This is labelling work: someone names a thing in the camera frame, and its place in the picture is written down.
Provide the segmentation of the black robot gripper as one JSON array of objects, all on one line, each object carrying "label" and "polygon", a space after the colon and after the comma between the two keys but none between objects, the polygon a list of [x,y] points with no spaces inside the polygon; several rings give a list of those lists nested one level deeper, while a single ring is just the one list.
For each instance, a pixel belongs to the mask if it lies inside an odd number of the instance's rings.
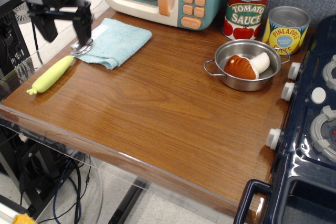
[{"label": "black robot gripper", "polygon": [[55,19],[72,20],[80,46],[91,38],[92,16],[86,0],[23,0],[28,14],[43,38],[53,42],[58,36]]}]

